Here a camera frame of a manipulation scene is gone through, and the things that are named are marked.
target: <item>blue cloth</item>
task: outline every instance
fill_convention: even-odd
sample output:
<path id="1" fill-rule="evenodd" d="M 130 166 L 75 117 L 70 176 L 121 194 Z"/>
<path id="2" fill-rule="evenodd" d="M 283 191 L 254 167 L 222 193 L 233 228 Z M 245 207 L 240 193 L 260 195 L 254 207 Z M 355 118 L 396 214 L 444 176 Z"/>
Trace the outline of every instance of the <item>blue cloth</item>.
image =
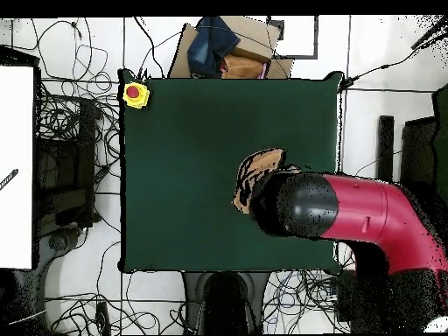
<path id="1" fill-rule="evenodd" d="M 190 73 L 218 77 L 222 59 L 235 49 L 240 39 L 221 17 L 203 17 L 196 29 L 198 35 L 187 52 Z"/>

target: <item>cardboard box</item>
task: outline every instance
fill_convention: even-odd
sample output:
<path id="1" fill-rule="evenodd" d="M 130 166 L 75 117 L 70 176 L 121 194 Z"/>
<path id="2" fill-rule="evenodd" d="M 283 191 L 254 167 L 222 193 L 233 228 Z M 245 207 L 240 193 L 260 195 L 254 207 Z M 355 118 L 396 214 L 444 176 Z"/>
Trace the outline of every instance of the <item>cardboard box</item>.
<path id="1" fill-rule="evenodd" d="M 270 62 L 268 73 L 265 79 L 288 79 L 291 75 L 294 59 L 273 59 Z"/>
<path id="2" fill-rule="evenodd" d="M 232 54 L 239 57 L 251 58 L 262 63 L 270 63 L 272 58 L 272 50 L 275 49 L 280 31 L 263 22 L 243 17 L 243 16 L 221 16 L 222 20 L 228 27 L 235 32 L 236 36 L 241 40 Z M 168 78 L 182 79 L 190 78 L 190 68 L 188 66 L 187 52 L 198 35 L 198 32 L 189 24 L 185 24 L 184 30 L 178 43 L 178 51 L 174 56 L 171 64 Z M 279 60 L 283 69 L 289 74 L 292 66 L 292 59 Z M 286 79 L 284 70 L 273 60 L 266 78 L 268 79 Z"/>

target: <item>green table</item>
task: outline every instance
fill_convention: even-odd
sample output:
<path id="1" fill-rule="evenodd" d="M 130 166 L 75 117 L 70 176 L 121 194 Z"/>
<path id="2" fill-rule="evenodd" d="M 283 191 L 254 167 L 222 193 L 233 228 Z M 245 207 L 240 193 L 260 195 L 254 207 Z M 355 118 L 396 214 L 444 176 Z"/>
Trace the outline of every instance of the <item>green table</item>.
<path id="1" fill-rule="evenodd" d="M 119 75 L 122 94 L 136 80 Z M 341 77 L 147 80 L 150 105 L 121 120 L 124 270 L 334 268 L 332 242 L 267 236 L 231 202 L 241 161 L 262 149 L 334 172 Z"/>
<path id="2" fill-rule="evenodd" d="M 434 138 L 437 193 L 448 205 L 448 85 L 432 95 L 432 102 L 437 121 L 437 134 Z"/>

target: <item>yellow button base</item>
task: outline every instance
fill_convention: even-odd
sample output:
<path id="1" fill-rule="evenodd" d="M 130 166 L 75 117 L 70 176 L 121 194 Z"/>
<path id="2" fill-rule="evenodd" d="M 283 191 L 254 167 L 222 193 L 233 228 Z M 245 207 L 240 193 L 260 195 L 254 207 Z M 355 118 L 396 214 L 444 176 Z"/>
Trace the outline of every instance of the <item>yellow button base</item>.
<path id="1" fill-rule="evenodd" d="M 135 87 L 138 89 L 138 97 L 137 98 L 130 98 L 126 95 L 126 91 L 129 87 Z M 145 85 L 138 84 L 136 82 L 131 82 L 130 84 L 124 85 L 124 94 L 123 97 L 124 101 L 128 104 L 128 106 L 133 107 L 134 109 L 141 109 L 142 107 L 146 106 L 148 104 L 148 100 L 150 98 L 150 91 Z"/>

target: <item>brown cloth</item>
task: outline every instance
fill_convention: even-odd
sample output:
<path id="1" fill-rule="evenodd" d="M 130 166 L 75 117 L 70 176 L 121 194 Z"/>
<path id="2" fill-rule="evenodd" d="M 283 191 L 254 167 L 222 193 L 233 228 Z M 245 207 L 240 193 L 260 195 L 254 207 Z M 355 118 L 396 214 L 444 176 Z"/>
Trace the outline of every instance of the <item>brown cloth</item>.
<path id="1" fill-rule="evenodd" d="M 257 79 L 263 71 L 263 64 L 249 58 L 226 55 L 222 61 L 222 79 Z"/>
<path id="2" fill-rule="evenodd" d="M 285 150 L 270 148 L 268 150 L 260 150 L 242 161 L 236 177 L 236 189 L 233 200 L 234 206 L 241 213 L 249 213 L 250 197 L 254 184 L 263 175 L 276 170 L 300 172 L 300 169 L 295 165 L 290 165 L 287 169 L 283 169 L 285 155 Z"/>

